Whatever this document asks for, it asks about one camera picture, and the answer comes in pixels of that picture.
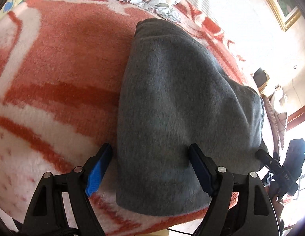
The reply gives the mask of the orange white patterned blanket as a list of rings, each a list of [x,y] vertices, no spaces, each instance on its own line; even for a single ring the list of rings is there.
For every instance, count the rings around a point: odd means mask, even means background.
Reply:
[[[137,24],[114,0],[28,0],[0,20],[0,209],[23,223],[34,191],[116,145]]]

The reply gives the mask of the pink quilted bedding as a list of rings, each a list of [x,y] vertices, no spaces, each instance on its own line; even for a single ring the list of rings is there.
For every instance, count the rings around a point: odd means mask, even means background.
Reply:
[[[273,154],[278,160],[280,160],[280,152],[284,149],[285,133],[287,130],[287,112],[278,111],[276,107],[279,106],[279,100],[277,100],[277,91],[275,91],[270,97],[264,93],[261,95],[266,115],[272,131],[272,138],[274,142]]]

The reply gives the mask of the grey sweatpants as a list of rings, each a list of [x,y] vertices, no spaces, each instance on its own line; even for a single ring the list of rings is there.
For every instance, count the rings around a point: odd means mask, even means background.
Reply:
[[[229,78],[182,28],[139,22],[119,99],[118,206],[152,216],[207,207],[188,147],[197,144],[232,173],[259,171],[263,120],[260,95]]]

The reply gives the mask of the gold framed floral painting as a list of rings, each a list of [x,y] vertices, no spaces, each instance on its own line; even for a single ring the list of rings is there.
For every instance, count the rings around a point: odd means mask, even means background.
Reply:
[[[293,0],[266,0],[266,2],[283,31],[287,31],[301,16]]]

